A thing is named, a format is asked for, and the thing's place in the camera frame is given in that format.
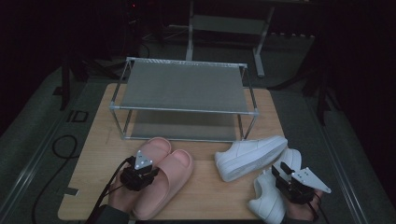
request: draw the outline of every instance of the wooden tabletop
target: wooden tabletop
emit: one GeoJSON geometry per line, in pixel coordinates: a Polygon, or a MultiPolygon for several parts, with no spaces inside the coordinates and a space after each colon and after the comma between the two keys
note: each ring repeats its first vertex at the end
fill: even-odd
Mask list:
{"type": "MultiPolygon", "coordinates": [[[[109,104],[116,84],[109,84],[78,159],[69,188],[77,195],[64,195],[58,216],[64,220],[85,220],[91,213],[101,191],[120,163],[135,155],[146,140],[121,140],[109,104]]],[[[260,139],[284,135],[274,102],[268,90],[255,89],[260,115],[248,137],[260,139]]],[[[247,102],[251,102],[245,90],[247,102]]],[[[243,118],[247,127],[251,118],[243,118]]],[[[255,198],[253,180],[261,170],[235,181],[222,181],[214,155],[226,151],[231,143],[171,141],[173,149],[185,149],[194,157],[195,167],[190,180],[168,205],[154,218],[165,219],[257,219],[247,207],[255,198]]]]}

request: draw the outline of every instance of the black cable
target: black cable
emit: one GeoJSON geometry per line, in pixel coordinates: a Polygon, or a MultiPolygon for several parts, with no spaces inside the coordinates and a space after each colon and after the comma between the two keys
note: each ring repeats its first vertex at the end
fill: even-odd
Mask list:
{"type": "Polygon", "coordinates": [[[116,189],[122,188],[123,186],[124,186],[124,185],[121,185],[121,186],[119,186],[119,187],[116,187],[116,188],[113,189],[113,190],[110,190],[105,196],[107,196],[107,195],[109,195],[110,193],[114,192],[116,189]]]}
{"type": "Polygon", "coordinates": [[[315,196],[318,197],[318,208],[319,208],[320,213],[323,215],[323,218],[326,221],[326,223],[330,224],[329,219],[327,219],[326,214],[324,213],[322,207],[320,206],[321,205],[321,198],[316,193],[315,193],[315,196]]]}
{"type": "Polygon", "coordinates": [[[73,136],[73,135],[71,135],[71,134],[66,134],[66,135],[63,135],[63,136],[61,136],[61,137],[58,137],[58,138],[55,139],[55,141],[52,143],[52,152],[53,152],[57,157],[59,157],[59,158],[61,158],[61,159],[65,159],[65,161],[64,161],[64,164],[62,164],[62,166],[55,172],[55,174],[50,178],[50,180],[46,183],[46,185],[44,186],[44,188],[39,192],[38,196],[35,198],[35,202],[34,202],[33,207],[32,207],[32,222],[33,222],[34,224],[37,223],[36,220],[35,220],[35,210],[36,210],[36,208],[37,208],[38,201],[40,200],[41,196],[43,195],[43,193],[45,192],[45,190],[47,189],[47,187],[50,185],[50,183],[52,182],[52,180],[56,177],[56,175],[58,175],[58,174],[62,171],[62,169],[66,166],[66,164],[67,164],[70,160],[79,157],[79,155],[78,155],[78,156],[73,156],[73,155],[75,154],[76,150],[77,150],[77,146],[78,146],[78,140],[77,140],[77,138],[76,138],[75,136],[73,136]],[[73,139],[73,141],[75,142],[75,144],[74,144],[74,146],[73,146],[73,150],[72,150],[72,152],[70,153],[70,155],[69,155],[68,157],[65,157],[65,156],[60,155],[60,154],[56,151],[56,147],[55,147],[55,145],[58,143],[59,140],[61,140],[61,139],[63,139],[63,138],[66,138],[66,137],[69,137],[69,138],[73,139]]]}
{"type": "Polygon", "coordinates": [[[309,208],[311,208],[312,213],[314,214],[314,222],[317,221],[319,218],[317,211],[315,210],[315,208],[312,206],[311,203],[307,203],[307,204],[308,204],[309,208]]]}
{"type": "Polygon", "coordinates": [[[146,56],[146,58],[149,58],[149,47],[143,43],[141,43],[140,45],[146,48],[146,50],[148,51],[148,55],[146,56]]]}
{"type": "Polygon", "coordinates": [[[122,166],[128,161],[128,159],[124,160],[119,167],[117,168],[116,172],[114,172],[113,176],[111,176],[110,180],[108,181],[108,183],[106,184],[105,188],[103,189],[102,193],[100,194],[98,200],[96,201],[95,206],[93,207],[90,216],[88,217],[87,221],[85,223],[91,223],[92,219],[96,213],[96,211],[99,209],[100,204],[102,203],[102,200],[107,196],[107,191],[110,189],[110,185],[113,182],[114,178],[117,176],[117,174],[119,173],[120,169],[122,168],[122,166]]]}

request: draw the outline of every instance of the pink slide sandal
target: pink slide sandal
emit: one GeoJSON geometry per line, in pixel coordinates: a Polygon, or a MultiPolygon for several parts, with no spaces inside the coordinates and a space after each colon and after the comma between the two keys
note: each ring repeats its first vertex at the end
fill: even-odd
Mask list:
{"type": "Polygon", "coordinates": [[[155,217],[189,180],[194,166],[192,155],[178,149],[158,163],[160,172],[142,190],[133,213],[140,220],[155,217]]]}
{"type": "Polygon", "coordinates": [[[171,143],[168,140],[162,137],[154,137],[149,139],[138,150],[151,159],[153,167],[156,167],[159,162],[171,153],[171,149],[171,143]]]}

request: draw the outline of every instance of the glass shelf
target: glass shelf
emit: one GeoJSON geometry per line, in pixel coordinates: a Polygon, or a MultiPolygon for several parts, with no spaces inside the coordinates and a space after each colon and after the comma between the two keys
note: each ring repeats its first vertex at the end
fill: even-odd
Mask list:
{"type": "Polygon", "coordinates": [[[244,63],[127,58],[110,111],[123,139],[246,139],[259,115],[251,86],[248,105],[242,85],[247,71],[244,63]],[[251,116],[245,131],[242,115],[251,116]]]}

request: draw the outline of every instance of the cable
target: cable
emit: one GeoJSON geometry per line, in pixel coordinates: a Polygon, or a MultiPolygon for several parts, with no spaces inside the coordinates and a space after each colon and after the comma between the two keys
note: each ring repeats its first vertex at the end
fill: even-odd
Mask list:
{"type": "MultiPolygon", "coordinates": [[[[183,33],[187,33],[188,31],[189,31],[189,28],[185,28],[185,29],[183,29],[182,31],[178,31],[178,32],[167,32],[167,34],[170,34],[170,35],[165,36],[163,39],[164,39],[164,40],[168,40],[168,39],[171,39],[172,37],[175,37],[175,36],[177,36],[177,35],[182,35],[183,33]]],[[[149,39],[149,37],[150,37],[151,35],[152,35],[152,34],[145,35],[145,36],[142,37],[142,39],[145,40],[145,41],[151,41],[151,40],[149,39]]]]}
{"type": "Polygon", "coordinates": [[[314,214],[314,222],[317,221],[319,218],[317,211],[315,210],[315,208],[312,206],[311,203],[307,203],[307,204],[308,204],[309,208],[311,208],[312,213],[314,214]]]}
{"type": "Polygon", "coordinates": [[[113,189],[113,190],[110,190],[105,196],[107,196],[107,195],[109,195],[110,193],[114,192],[116,189],[122,188],[123,186],[124,186],[124,185],[121,185],[121,186],[119,186],[119,187],[116,187],[116,188],[113,189]]]}
{"type": "Polygon", "coordinates": [[[149,58],[149,47],[147,45],[143,44],[143,43],[140,44],[140,45],[142,45],[143,47],[146,48],[146,50],[148,51],[148,55],[146,56],[146,58],[149,58]]]}
{"type": "Polygon", "coordinates": [[[63,136],[61,136],[61,137],[58,137],[58,138],[55,139],[55,141],[52,143],[52,152],[53,152],[57,157],[59,157],[59,158],[61,158],[61,159],[65,159],[65,161],[64,161],[64,164],[62,164],[62,166],[55,172],[55,174],[50,178],[50,180],[46,183],[46,185],[44,186],[44,188],[38,193],[38,196],[35,198],[35,202],[34,202],[33,207],[32,207],[32,215],[31,215],[32,222],[33,222],[34,224],[37,223],[36,220],[35,220],[35,210],[36,210],[36,208],[37,208],[38,201],[40,200],[41,196],[43,195],[43,193],[45,192],[45,190],[47,189],[47,187],[50,185],[50,183],[52,182],[52,180],[56,177],[56,175],[58,175],[58,174],[62,171],[62,169],[66,166],[66,164],[67,164],[70,160],[76,159],[76,158],[79,157],[79,155],[78,155],[78,156],[73,156],[73,155],[75,154],[76,150],[77,150],[77,146],[78,146],[78,140],[77,140],[77,138],[76,138],[75,136],[73,136],[73,135],[71,135],[71,134],[66,134],[66,135],[63,135],[63,136]],[[69,137],[69,138],[73,139],[73,141],[74,141],[74,143],[75,143],[74,146],[73,146],[73,150],[72,150],[72,152],[70,153],[70,155],[69,155],[68,157],[65,157],[65,156],[60,155],[60,154],[56,151],[56,147],[55,147],[59,140],[61,140],[61,139],[63,139],[63,138],[66,138],[66,137],[69,137]]]}
{"type": "Polygon", "coordinates": [[[85,223],[92,223],[92,219],[96,213],[96,211],[99,209],[100,204],[102,203],[102,200],[107,196],[107,191],[110,189],[110,185],[113,182],[114,178],[117,176],[117,174],[119,173],[120,169],[122,168],[122,166],[128,161],[128,159],[124,160],[119,167],[117,168],[116,172],[114,172],[113,176],[111,176],[110,180],[108,181],[108,183],[106,184],[106,186],[104,187],[102,193],[100,194],[98,200],[96,201],[95,206],[93,207],[90,216],[88,217],[87,221],[85,223]]]}
{"type": "Polygon", "coordinates": [[[330,223],[330,222],[329,222],[329,219],[327,219],[326,214],[324,213],[322,207],[320,206],[320,205],[321,205],[321,198],[320,198],[316,193],[314,193],[314,194],[315,194],[315,196],[317,196],[317,198],[318,198],[318,208],[319,208],[319,211],[320,211],[320,213],[323,215],[323,218],[324,218],[324,220],[326,221],[326,223],[329,224],[329,223],[330,223]]]}

